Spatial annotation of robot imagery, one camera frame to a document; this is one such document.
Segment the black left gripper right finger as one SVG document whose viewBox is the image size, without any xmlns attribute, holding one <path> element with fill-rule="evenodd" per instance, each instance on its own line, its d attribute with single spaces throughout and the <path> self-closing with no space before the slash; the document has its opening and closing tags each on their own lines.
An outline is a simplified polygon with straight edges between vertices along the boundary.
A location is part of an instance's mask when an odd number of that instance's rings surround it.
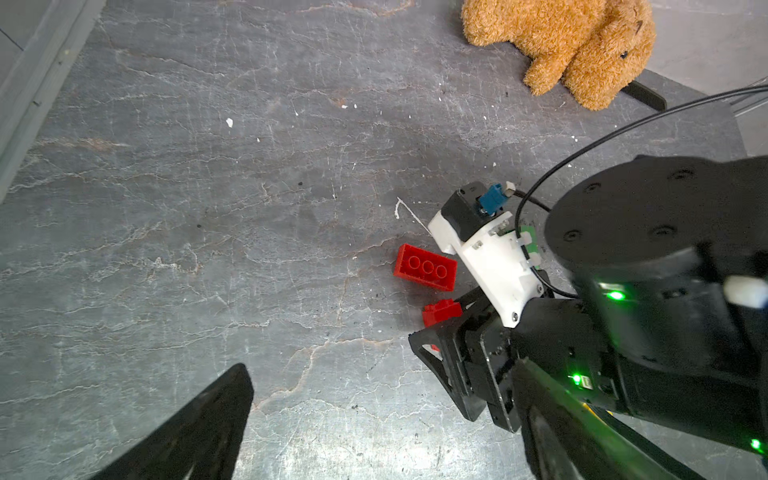
<svg viewBox="0 0 768 480">
<path fill-rule="evenodd" d="M 699 479 L 611 414 L 591 409 L 530 360 L 512 369 L 528 465 L 538 479 Z"/>
</svg>

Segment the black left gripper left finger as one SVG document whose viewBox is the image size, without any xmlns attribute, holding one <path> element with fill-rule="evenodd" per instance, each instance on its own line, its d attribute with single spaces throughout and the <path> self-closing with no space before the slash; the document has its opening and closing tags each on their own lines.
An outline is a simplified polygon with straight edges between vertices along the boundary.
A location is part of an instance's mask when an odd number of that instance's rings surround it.
<svg viewBox="0 0 768 480">
<path fill-rule="evenodd" d="M 254 397 L 246 366 L 230 367 L 96 479 L 230 479 Z"/>
</svg>

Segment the red small lego brick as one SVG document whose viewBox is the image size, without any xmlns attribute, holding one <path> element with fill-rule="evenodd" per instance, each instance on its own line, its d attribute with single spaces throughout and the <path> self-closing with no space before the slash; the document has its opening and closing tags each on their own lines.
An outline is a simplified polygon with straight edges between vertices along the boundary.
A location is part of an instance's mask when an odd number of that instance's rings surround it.
<svg viewBox="0 0 768 480">
<path fill-rule="evenodd" d="M 453 299 L 440 300 L 426 305 L 422 309 L 422 320 L 425 328 L 432 327 L 443 321 L 460 318 L 463 314 L 461 304 Z"/>
</svg>

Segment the red long lego brick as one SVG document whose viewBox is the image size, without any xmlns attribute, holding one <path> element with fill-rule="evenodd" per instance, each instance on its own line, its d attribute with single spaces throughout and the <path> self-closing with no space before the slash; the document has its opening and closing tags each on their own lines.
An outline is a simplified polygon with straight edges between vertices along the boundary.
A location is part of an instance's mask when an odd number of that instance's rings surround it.
<svg viewBox="0 0 768 480">
<path fill-rule="evenodd" d="M 458 262 L 410 244 L 400 246 L 394 276 L 439 291 L 452 292 Z"/>
</svg>

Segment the green lego brick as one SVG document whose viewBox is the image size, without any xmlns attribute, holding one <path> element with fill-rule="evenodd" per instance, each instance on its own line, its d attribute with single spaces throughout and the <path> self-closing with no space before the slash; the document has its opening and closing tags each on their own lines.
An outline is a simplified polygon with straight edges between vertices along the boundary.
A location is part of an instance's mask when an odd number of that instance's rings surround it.
<svg viewBox="0 0 768 480">
<path fill-rule="evenodd" d="M 536 229 L 530 225 L 521 225 L 519 228 L 520 240 L 526 248 L 536 251 L 538 249 L 538 240 Z"/>
</svg>

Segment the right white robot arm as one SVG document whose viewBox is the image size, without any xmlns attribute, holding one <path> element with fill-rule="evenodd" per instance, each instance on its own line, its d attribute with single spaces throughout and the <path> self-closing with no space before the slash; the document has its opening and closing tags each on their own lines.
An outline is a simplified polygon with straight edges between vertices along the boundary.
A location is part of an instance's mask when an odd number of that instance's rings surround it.
<svg viewBox="0 0 768 480">
<path fill-rule="evenodd" d="M 544 238 L 575 297 L 534 269 L 511 190 L 472 182 L 429 225 L 476 287 L 414 354 L 468 420 L 516 431 L 529 360 L 568 399 L 767 451 L 767 161 L 639 156 L 549 211 Z"/>
</svg>

